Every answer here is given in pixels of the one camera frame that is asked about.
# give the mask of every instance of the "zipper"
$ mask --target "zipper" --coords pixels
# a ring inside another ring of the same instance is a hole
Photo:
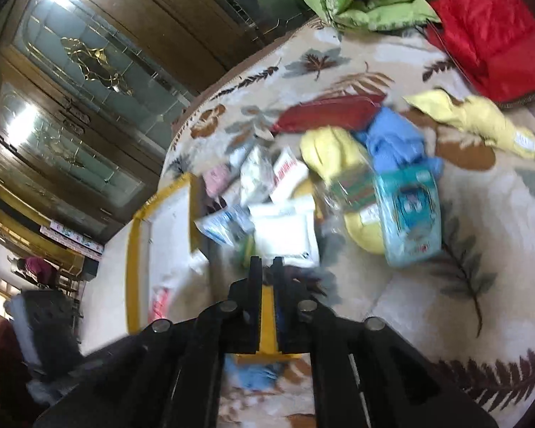
[[[444,52],[454,62],[454,64],[456,65],[456,68],[458,69],[458,71],[460,71],[460,73],[469,82],[469,84],[472,86],[472,88],[474,88],[474,90],[477,90],[474,87],[474,83],[466,75],[466,73],[463,70],[462,66],[460,66],[460,64],[456,61],[456,59],[448,52],[447,48],[445,47],[444,41],[442,40],[442,37],[440,36],[440,33],[438,32],[438,28],[434,25],[434,23],[432,21],[428,21],[427,24],[434,31],[434,34],[436,35],[436,38],[440,42],[440,45],[442,45],[442,47],[444,48]],[[515,108],[517,106],[524,106],[525,104],[530,103],[532,101],[535,101],[535,91],[532,92],[532,93],[528,93],[526,95],[523,95],[520,98],[517,98],[516,100],[512,100],[512,101],[501,101],[501,102],[494,101],[494,104],[499,109],[511,109],[511,108]]]

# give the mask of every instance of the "yellow cloth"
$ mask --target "yellow cloth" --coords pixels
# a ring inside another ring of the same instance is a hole
[[[328,184],[342,171],[368,163],[366,149],[340,127],[310,130],[301,138],[301,156],[305,163]],[[384,253],[381,224],[363,224],[358,212],[345,214],[345,227],[361,248],[374,254]]]
[[[468,96],[456,106],[445,91],[431,90],[404,99],[436,122],[481,136],[487,146],[535,159],[535,134],[525,127],[516,127],[487,98]]]

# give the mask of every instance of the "maroon shirt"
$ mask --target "maroon shirt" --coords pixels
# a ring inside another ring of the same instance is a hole
[[[48,285],[54,271],[51,264],[44,261],[41,257],[29,257],[26,259],[26,270],[37,277],[37,282],[42,285]]]

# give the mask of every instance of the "white wall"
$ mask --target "white wall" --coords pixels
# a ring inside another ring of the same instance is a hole
[[[8,260],[8,256],[17,257],[12,251],[0,244],[0,278],[18,289],[36,289],[37,286],[21,279],[15,273],[10,272],[10,261]]]

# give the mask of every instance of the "teal package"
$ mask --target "teal package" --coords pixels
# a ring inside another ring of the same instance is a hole
[[[440,201],[428,167],[414,165],[377,175],[375,193],[389,265],[403,267],[440,252]]]

